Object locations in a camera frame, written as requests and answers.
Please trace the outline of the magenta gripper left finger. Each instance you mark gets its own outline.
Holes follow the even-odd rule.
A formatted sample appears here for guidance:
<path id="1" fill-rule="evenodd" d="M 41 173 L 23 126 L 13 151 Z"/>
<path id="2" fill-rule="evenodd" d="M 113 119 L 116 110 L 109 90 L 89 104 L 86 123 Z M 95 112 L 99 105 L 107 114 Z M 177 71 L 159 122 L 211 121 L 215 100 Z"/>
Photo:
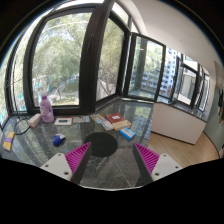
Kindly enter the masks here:
<path id="1" fill-rule="evenodd" d="M 91 153 L 92 145 L 88 142 L 66 154 L 55 154 L 50 160 L 41 166 L 41 169 L 75 184 L 79 184 Z"/>

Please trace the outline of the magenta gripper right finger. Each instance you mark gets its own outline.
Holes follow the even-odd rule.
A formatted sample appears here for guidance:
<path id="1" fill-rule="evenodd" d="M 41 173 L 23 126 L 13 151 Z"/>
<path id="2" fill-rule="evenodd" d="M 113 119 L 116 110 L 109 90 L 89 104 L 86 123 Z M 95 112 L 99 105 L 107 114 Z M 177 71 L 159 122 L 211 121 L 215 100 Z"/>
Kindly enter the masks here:
<path id="1" fill-rule="evenodd" d="M 168 154 L 158 154 L 138 143 L 133 144 L 133 154 L 145 185 L 182 169 Z"/>

